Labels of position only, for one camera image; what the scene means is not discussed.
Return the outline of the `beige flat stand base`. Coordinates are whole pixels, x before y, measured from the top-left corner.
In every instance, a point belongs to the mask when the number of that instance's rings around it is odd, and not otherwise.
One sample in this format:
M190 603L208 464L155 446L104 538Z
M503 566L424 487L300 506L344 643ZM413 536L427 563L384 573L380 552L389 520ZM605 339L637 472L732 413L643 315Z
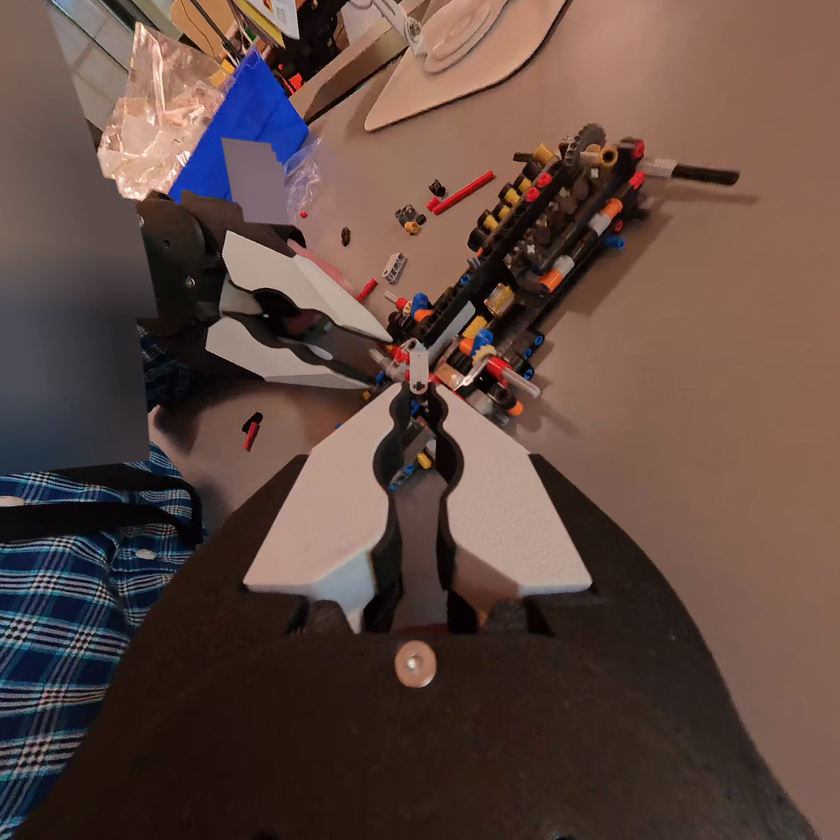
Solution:
M373 2L408 44L364 122L374 133L515 75L560 21L565 1L430 2L424 21Z

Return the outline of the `person's left hand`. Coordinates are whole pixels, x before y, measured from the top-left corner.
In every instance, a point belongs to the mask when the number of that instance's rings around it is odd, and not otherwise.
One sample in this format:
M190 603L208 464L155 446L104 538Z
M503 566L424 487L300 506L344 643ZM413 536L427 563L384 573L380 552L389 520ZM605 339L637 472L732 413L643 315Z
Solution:
M316 255L309 248L305 248L299 245L299 243L294 239L288 239L287 245L294 252L300 254L303 258L310 260L313 265L320 268L334 282L341 286L342 289L349 293L353 299L357 298L358 291L354 288L354 286L350 283L349 279L342 273L342 271L339 268L329 263L326 259Z

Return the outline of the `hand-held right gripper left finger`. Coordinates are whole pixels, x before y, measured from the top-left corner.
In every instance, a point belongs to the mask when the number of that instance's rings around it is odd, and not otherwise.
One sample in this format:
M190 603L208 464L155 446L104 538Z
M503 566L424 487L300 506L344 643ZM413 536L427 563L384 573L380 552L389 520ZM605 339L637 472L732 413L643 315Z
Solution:
M403 386L391 385L304 458L243 579L257 593L334 602L352 632L398 582L400 542L390 476L402 463Z

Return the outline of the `dark printed cardboard box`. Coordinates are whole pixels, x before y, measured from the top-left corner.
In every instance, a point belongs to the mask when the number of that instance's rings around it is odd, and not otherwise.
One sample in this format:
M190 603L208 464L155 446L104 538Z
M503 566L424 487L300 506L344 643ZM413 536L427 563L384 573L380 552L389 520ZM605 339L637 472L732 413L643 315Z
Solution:
M310 125L346 99L408 49L404 37L386 21L369 27L290 97L290 104Z

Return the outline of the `multicoloured lego vehicle chassis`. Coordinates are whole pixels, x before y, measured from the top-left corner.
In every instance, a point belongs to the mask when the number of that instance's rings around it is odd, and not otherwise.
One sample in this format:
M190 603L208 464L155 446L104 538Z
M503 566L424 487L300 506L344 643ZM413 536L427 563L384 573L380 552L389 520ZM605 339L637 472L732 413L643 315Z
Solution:
M381 372L364 398L408 382L410 354L424 351L428 367L427 378L411 384L403 464L390 480L392 493L436 461L425 384L448 388L499 427L522 413L524 396L540 397L532 363L545 339L541 327L594 260L624 248L625 225L648 217L646 180L734 186L741 174L650 159L643 140L608 143L594 122L556 150L542 144L514 160L522 164L520 174L469 234L473 256L465 273L435 300L422 292L410 298L384 292L392 305L390 339L371 351Z

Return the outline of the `yellow printed booklet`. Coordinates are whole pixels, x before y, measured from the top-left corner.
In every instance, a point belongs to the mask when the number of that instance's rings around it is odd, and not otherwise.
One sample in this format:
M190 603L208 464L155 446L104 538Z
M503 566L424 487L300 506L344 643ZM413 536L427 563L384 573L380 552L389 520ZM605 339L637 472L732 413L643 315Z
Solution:
M297 2L233 1L232 4L278 46L300 39Z

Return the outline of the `long red lego axle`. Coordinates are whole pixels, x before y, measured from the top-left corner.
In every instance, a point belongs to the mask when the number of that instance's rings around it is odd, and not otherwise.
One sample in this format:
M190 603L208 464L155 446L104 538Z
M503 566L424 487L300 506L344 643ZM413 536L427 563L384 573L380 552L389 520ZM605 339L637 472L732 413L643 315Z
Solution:
M483 189L485 186L492 183L495 179L495 172L488 171L476 178L473 182L470 182L469 184L465 185L452 195L447 196L446 198L437 199L436 203L433 206L432 202L429 202L427 209L429 209L430 212L435 216L440 215L449 210L450 208L463 202L464 200L466 200L466 198L472 196L477 191Z

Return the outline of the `person's left forearm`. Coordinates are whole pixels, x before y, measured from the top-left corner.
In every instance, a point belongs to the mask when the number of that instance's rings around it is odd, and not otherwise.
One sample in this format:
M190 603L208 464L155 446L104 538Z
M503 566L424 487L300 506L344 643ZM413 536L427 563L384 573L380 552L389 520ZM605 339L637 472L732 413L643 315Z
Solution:
M138 322L147 413L198 393L218 377L205 352L207 330L197 324L160 336Z

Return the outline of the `person's blue plaid shirt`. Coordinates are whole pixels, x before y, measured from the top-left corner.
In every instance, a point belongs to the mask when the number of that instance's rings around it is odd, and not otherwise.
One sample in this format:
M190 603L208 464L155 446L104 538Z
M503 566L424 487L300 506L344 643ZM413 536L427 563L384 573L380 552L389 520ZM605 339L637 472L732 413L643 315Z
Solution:
M45 799L193 552L163 523L2 544L2 838Z

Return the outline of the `clear plastic bag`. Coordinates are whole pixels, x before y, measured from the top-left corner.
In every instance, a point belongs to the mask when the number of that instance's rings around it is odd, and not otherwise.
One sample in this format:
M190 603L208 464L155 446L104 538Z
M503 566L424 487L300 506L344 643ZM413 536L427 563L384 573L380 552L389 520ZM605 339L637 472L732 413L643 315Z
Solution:
M310 211L319 197L322 185L318 163L320 143L319 136L310 133L283 166L289 224L301 220L298 215L300 210Z
M135 25L127 86L98 146L101 171L123 198L169 193L232 82L203 52Z

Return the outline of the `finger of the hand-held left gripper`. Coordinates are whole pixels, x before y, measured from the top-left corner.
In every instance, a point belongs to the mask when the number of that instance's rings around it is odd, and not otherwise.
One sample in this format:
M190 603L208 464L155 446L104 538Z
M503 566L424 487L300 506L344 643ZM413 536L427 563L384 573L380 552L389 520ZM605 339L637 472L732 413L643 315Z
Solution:
M252 296L275 292L298 310L326 317L338 329L375 342L392 341L373 314L303 255L283 255L229 231L223 259L233 284Z
M375 379L335 360L326 350L274 334L262 316L223 315L206 333L206 351L265 382L367 390Z

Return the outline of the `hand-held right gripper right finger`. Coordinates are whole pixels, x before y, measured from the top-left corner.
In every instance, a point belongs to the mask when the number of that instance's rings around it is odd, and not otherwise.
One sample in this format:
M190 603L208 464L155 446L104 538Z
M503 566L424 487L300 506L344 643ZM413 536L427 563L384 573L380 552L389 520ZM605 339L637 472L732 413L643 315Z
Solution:
M474 633L499 602L588 591L592 575L547 489L553 467L435 387L437 574L447 625Z

